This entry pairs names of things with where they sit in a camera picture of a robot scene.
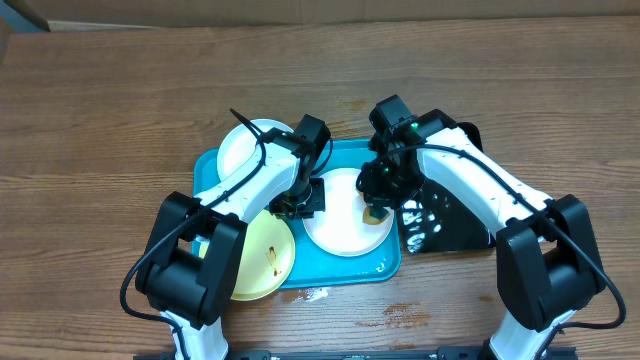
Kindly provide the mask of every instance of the plate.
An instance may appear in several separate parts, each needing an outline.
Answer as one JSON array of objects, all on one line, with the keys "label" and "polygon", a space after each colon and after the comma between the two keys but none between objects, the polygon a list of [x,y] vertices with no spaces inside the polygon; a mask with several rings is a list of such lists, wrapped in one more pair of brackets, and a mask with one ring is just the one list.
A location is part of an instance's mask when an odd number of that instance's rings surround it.
[{"label": "plate", "polygon": [[[207,248],[200,245],[200,257]],[[251,301],[269,295],[287,279],[295,257],[296,245],[287,224],[262,210],[247,228],[231,299]]]},{"label": "plate", "polygon": [[[264,132],[269,131],[272,128],[280,129],[282,131],[293,130],[276,120],[271,119],[256,119],[251,120],[256,124],[258,128]],[[246,126],[240,124],[236,126],[220,144],[220,150],[218,152],[218,176],[220,181],[224,181],[229,175],[231,175],[240,165],[244,164],[256,149],[256,138],[246,128]]]},{"label": "plate", "polygon": [[377,248],[389,235],[393,211],[378,225],[362,222],[367,204],[356,190],[359,169],[340,168],[322,176],[324,212],[316,212],[302,223],[311,240],[322,250],[338,256],[359,256]]}]

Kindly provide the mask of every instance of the table surface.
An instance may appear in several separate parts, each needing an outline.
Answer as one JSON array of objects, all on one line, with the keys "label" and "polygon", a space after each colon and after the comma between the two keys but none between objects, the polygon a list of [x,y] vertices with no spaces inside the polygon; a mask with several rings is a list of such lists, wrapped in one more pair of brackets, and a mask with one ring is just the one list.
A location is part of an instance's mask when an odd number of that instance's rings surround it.
[{"label": "table surface", "polygon": [[[589,207],[622,328],[570,330],[584,359],[640,357],[640,18],[11,35],[0,67],[0,357],[130,359],[172,349],[118,289],[170,192],[248,117],[336,138],[372,134],[377,101],[475,123],[534,188]],[[492,252],[404,255],[384,283],[233,303],[234,349],[434,349],[481,344],[504,307]],[[149,309],[131,291],[135,308]],[[577,316],[609,321],[601,294]]]}]

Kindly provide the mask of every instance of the yellow plate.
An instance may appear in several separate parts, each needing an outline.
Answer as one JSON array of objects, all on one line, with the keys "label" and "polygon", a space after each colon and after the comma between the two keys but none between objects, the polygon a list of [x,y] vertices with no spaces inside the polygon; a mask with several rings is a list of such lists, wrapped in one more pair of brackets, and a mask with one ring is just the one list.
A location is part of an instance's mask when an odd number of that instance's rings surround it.
[{"label": "yellow plate", "polygon": [[[200,245],[200,257],[207,248],[207,244]],[[296,244],[287,224],[262,210],[247,228],[231,299],[250,301],[269,295],[287,279],[295,257]]]}]

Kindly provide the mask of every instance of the blue tray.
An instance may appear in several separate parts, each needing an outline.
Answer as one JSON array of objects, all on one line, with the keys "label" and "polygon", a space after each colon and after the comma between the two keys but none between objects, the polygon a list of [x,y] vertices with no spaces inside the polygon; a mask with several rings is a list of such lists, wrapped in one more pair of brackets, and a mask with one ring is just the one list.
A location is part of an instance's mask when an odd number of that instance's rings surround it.
[{"label": "blue tray", "polygon": [[[327,150],[323,151],[318,164],[324,161],[327,154]],[[193,172],[194,195],[220,183],[216,168],[217,157],[218,149],[212,149],[196,162]],[[367,149],[367,140],[336,140],[333,155],[322,173],[337,168],[359,169],[363,162],[374,158],[375,153]],[[301,220],[286,222],[296,241],[296,259],[291,274],[280,286],[281,289],[384,281],[400,268],[402,251],[395,219],[391,232],[380,246],[368,254],[348,258],[320,249],[307,235]],[[192,252],[198,254],[200,243],[194,241],[192,244]]]}]

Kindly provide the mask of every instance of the black cable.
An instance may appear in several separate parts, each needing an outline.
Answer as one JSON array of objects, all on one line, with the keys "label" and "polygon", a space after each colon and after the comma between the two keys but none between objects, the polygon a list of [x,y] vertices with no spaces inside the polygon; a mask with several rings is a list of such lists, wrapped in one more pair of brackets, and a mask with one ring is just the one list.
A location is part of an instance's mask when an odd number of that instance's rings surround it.
[{"label": "black cable", "polygon": [[329,154],[327,154],[327,158],[324,159],[322,164],[320,164],[320,166],[318,166],[311,172],[312,176],[318,175],[320,171],[322,171],[322,169],[324,169],[324,167],[327,166],[327,163],[329,162],[329,159],[331,158],[332,153],[333,153],[333,138],[329,138]]},{"label": "black cable", "polygon": [[542,212],[536,209],[533,205],[527,202],[520,193],[515,191],[498,174],[496,174],[487,164],[483,163],[478,158],[474,157],[473,155],[469,154],[464,150],[454,149],[451,147],[441,146],[441,145],[421,144],[421,145],[411,145],[411,146],[406,146],[400,149],[391,150],[388,153],[377,157],[375,160],[372,161],[372,163],[382,162],[382,160],[384,160],[385,158],[388,158],[397,153],[417,150],[417,149],[431,149],[431,150],[449,152],[452,154],[456,154],[460,157],[464,157],[467,160],[478,165],[482,170],[484,170],[487,174],[489,174],[498,184],[500,184],[500,186],[502,186],[502,188],[504,188],[511,196],[513,196],[514,199],[516,199],[516,201],[522,203],[522,205],[524,205],[536,217],[542,220],[545,223],[545,225],[551,228],[566,245],[569,245],[573,249],[573,251],[576,252],[576,254],[578,254],[582,259],[584,259],[587,262],[587,264],[589,264],[591,269],[602,279],[602,281],[604,281],[604,283],[607,285],[609,290],[611,290],[611,294],[613,295],[618,305],[618,318],[616,320],[609,323],[605,323],[605,324],[568,322],[568,323],[556,325],[553,327],[553,329],[549,333],[549,336],[547,336],[547,339],[545,340],[545,342],[538,349],[534,359],[541,359],[542,353],[546,350],[549,344],[551,344],[555,336],[558,333],[562,332],[564,329],[583,328],[583,329],[594,329],[594,330],[606,330],[606,329],[616,328],[624,322],[627,316],[627,308],[624,304],[624,299],[622,299],[622,294],[620,293],[618,288],[615,286],[613,281],[611,281],[609,276],[607,276],[607,274],[605,274],[604,271],[600,269],[598,265],[596,265],[593,262],[593,260],[591,260],[591,258],[589,258],[589,256],[587,256],[587,254],[585,254],[584,251],[582,251],[582,249],[580,249],[580,247],[578,247],[578,245],[575,242],[573,242],[573,240],[571,240],[571,238],[564,231],[562,231],[562,229],[560,229],[553,221],[547,218]]},{"label": "black cable", "polygon": [[173,328],[173,331],[178,334],[178,343],[180,344],[180,350],[182,350],[182,356],[184,357],[185,360],[189,360],[189,355],[187,354],[187,349],[184,342],[184,335],[182,334],[182,328],[178,325],[178,323],[172,319],[164,318],[159,315],[145,314],[145,313],[141,313],[136,310],[133,310],[131,307],[129,307],[129,304],[127,304],[127,288],[129,287],[129,284],[131,283],[133,276],[136,274],[138,269],[140,269],[140,266],[142,265],[142,263],[147,259],[149,259],[149,256],[151,256],[153,252],[155,252],[160,246],[162,246],[164,242],[166,242],[169,238],[172,238],[176,235],[180,235],[182,232],[184,232],[187,229],[189,225],[193,224],[196,220],[204,216],[207,213],[207,210],[212,209],[214,206],[228,199],[229,196],[231,196],[231,194],[233,194],[242,186],[244,186],[264,166],[264,163],[266,161],[267,150],[265,149],[264,143],[262,142],[260,135],[258,135],[258,133],[253,128],[253,126],[255,125],[253,125],[244,116],[240,115],[237,111],[233,109],[229,109],[229,110],[242,124],[244,124],[244,126],[246,126],[249,129],[249,131],[251,131],[253,136],[255,136],[256,139],[258,139],[258,145],[260,145],[260,151],[262,152],[260,161],[258,161],[258,165],[256,165],[256,167],[247,176],[245,176],[242,180],[238,181],[237,184],[233,185],[229,190],[223,192],[219,198],[203,206],[195,214],[183,220],[180,224],[178,224],[178,226],[176,226],[167,235],[165,235],[160,241],[158,241],[156,245],[154,245],[151,249],[149,249],[149,251],[144,253],[140,257],[140,259],[138,259],[138,261],[136,261],[136,263],[131,267],[131,270],[129,270],[129,272],[127,273],[127,276],[125,276],[124,280],[122,281],[122,286],[120,287],[120,306],[122,307],[124,312],[126,312],[127,314],[133,317],[137,317],[140,319],[159,321],[159,322],[169,324],[169,326]]}]

